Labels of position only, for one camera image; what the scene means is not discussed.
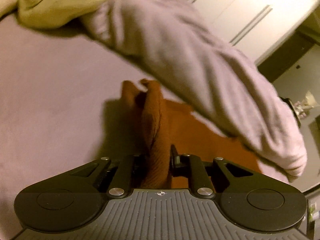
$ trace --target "crosshair mark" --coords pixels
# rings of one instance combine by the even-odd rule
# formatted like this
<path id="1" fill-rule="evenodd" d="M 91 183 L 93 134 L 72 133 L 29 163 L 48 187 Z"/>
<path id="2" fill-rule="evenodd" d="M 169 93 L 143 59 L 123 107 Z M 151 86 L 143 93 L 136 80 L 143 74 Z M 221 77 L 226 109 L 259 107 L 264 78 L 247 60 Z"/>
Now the crosshair mark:
<path id="1" fill-rule="evenodd" d="M 167 194 L 167 193 L 165 193 L 165 192 L 163 192 L 163 191 L 159 191 L 159 192 L 157 192 L 156 194 L 159 195 L 159 196 L 163 196 L 163 195 L 165 195 L 165 194 Z"/>

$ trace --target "metal rivet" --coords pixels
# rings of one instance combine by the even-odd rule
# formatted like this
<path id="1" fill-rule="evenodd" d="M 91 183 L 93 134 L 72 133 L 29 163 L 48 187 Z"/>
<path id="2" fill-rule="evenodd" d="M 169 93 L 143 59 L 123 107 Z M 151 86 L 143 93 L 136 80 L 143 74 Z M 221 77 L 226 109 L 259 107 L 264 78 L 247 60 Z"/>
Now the metal rivet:
<path id="1" fill-rule="evenodd" d="M 208 187 L 201 187 L 200 189 L 197 190 L 198 194 L 204 195 L 204 196 L 209 196 L 213 193 L 212 189 Z"/>
<path id="2" fill-rule="evenodd" d="M 124 194 L 124 190 L 119 187 L 114 187 L 111 190 L 109 190 L 109 194 L 113 196 L 121 196 Z"/>

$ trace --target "green object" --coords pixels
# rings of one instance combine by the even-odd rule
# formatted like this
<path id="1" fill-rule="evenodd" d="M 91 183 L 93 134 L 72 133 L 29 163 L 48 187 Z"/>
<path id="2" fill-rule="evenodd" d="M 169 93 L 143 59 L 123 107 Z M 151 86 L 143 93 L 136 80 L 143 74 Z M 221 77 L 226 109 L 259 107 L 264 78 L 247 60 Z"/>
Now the green object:
<path id="1" fill-rule="evenodd" d="M 59 28 L 72 19 L 96 11 L 105 0 L 19 0 L 18 16 L 26 27 Z"/>
<path id="2" fill-rule="evenodd" d="M 312 215 L 313 215 L 313 212 L 316 210 L 316 208 L 314 206 L 310 207 L 309 208 L 309 221 L 312 220 Z"/>

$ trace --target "rust-colored cloth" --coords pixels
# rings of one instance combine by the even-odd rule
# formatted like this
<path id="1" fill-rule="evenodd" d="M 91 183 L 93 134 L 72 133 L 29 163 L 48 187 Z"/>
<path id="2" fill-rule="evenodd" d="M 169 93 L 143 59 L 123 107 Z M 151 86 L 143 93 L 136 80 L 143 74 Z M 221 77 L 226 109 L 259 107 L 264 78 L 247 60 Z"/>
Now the rust-colored cloth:
<path id="1" fill-rule="evenodd" d="M 149 150 L 148 172 L 142 187 L 188 187 L 185 178 L 171 178 L 169 174 L 172 144 L 179 154 L 197 155 L 207 162 L 223 157 L 261 173 L 257 155 L 246 150 L 237 138 L 215 134 L 191 114 L 191 106 L 164 99 L 157 81 L 143 79 L 141 84 L 146 92 L 124 81 L 121 99 L 134 131 Z"/>

